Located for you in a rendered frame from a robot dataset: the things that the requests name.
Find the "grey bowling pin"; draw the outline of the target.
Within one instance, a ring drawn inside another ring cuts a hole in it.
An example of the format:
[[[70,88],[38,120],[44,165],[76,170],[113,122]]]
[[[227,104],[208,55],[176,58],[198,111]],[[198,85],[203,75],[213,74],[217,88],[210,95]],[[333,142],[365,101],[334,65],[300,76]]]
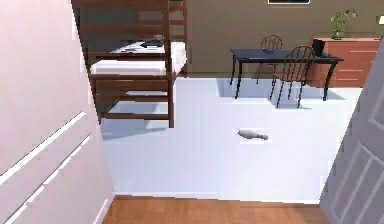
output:
[[[246,139],[255,139],[255,138],[259,138],[259,139],[262,139],[262,140],[267,140],[268,139],[267,135],[258,134],[258,133],[256,133],[253,130],[247,130],[247,129],[239,130],[238,131],[238,135],[243,137],[243,138],[246,138]]]

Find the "brown wooden bunk bed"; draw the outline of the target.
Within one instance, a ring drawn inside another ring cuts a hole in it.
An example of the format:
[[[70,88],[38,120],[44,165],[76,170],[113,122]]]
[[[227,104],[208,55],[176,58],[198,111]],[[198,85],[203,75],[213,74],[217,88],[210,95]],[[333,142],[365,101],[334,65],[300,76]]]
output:
[[[174,82],[187,64],[183,25],[172,13],[185,0],[71,0],[100,120],[166,120],[174,126]],[[162,47],[143,48],[163,35]]]

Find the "dark laptop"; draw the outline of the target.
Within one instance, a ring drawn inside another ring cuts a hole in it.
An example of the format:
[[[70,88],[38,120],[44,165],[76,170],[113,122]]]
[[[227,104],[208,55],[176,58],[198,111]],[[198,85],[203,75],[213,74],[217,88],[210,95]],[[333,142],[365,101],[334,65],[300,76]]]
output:
[[[140,46],[143,48],[148,47],[162,47],[164,45],[164,40],[150,40],[142,43]]]

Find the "black dining table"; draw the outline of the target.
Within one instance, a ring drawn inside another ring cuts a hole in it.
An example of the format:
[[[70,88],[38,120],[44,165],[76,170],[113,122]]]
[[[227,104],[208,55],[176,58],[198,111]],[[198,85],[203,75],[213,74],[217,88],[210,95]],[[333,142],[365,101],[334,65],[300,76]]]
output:
[[[324,83],[324,95],[323,100],[327,100],[328,96],[328,88],[330,84],[331,77],[333,75],[333,71],[339,62],[342,61],[342,58],[332,56],[330,54],[323,54],[320,57],[315,56],[314,58],[304,58],[304,54],[300,53],[299,58],[295,59],[290,55],[289,49],[275,49],[272,53],[267,54],[264,53],[262,49],[236,49],[232,48],[230,50],[232,53],[232,74],[230,83],[233,83],[235,71],[238,71],[238,83],[236,88],[235,98],[239,96],[239,89],[241,84],[241,78],[243,73],[243,65],[246,63],[256,63],[256,64],[264,64],[264,63],[273,63],[280,64],[285,62],[308,62],[309,66],[313,63],[315,64],[328,64],[330,66],[325,83]]]

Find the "brown wooden spindle chair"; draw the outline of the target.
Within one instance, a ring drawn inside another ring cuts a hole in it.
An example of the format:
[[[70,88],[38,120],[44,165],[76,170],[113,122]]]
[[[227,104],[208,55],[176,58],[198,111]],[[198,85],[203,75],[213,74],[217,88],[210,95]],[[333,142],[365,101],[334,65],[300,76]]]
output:
[[[282,71],[274,72],[272,78],[272,89],[269,99],[272,99],[277,81],[280,81],[280,90],[276,107],[280,106],[280,100],[284,85],[289,84],[287,99],[290,99],[293,83],[300,84],[297,107],[300,107],[303,86],[306,84],[308,70],[311,63],[315,60],[314,50],[307,45],[300,45],[292,49],[284,58]]]
[[[270,34],[268,36],[266,36],[262,41],[261,41],[261,44],[260,44],[261,48],[262,49],[282,49],[283,47],[283,41],[282,39],[276,35],[276,34]],[[258,68],[258,71],[257,71],[257,79],[256,79],[256,84],[258,84],[259,82],[259,78],[260,78],[260,71],[261,71],[261,68],[263,67],[263,65],[268,65],[268,66],[273,66],[273,71],[275,72],[276,71],[276,67],[277,67],[277,64],[273,64],[273,63],[264,63],[264,64],[260,64],[259,65],[259,68]]]

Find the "black box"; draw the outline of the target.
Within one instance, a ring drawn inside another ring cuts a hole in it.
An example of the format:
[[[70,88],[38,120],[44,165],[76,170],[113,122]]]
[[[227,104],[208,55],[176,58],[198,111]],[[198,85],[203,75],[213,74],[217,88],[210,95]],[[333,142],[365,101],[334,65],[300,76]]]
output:
[[[314,39],[312,41],[312,49],[314,50],[316,57],[321,57],[323,54],[325,42],[320,39]]]

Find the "orange wooden chest of drawers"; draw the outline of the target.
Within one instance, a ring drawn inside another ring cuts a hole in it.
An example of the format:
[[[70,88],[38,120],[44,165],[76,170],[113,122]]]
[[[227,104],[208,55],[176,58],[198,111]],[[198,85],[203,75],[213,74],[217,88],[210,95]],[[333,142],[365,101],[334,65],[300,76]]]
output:
[[[324,53],[342,58],[334,68],[330,88],[362,87],[380,45],[378,38],[313,38],[312,42],[322,43]]]

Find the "green house plant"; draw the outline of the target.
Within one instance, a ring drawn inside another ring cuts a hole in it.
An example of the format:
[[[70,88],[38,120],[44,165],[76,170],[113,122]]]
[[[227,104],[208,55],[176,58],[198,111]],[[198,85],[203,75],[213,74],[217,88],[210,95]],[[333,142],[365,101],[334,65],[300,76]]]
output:
[[[337,12],[332,15],[330,21],[334,23],[334,29],[331,38],[341,40],[344,37],[344,26],[346,22],[356,19],[357,16],[357,12],[352,9],[347,9],[343,13]]]

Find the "white panelled room door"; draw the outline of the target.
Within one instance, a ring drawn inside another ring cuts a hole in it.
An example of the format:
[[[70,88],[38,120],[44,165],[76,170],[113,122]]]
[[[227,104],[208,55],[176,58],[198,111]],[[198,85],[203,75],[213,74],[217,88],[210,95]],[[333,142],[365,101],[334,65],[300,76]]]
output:
[[[329,224],[384,224],[384,39],[320,196]]]

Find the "dark framed wall picture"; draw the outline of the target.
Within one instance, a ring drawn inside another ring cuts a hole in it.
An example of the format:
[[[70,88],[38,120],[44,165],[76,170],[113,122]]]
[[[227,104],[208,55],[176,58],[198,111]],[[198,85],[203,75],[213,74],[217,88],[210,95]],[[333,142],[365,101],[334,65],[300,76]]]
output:
[[[311,0],[267,0],[270,5],[308,5]]]

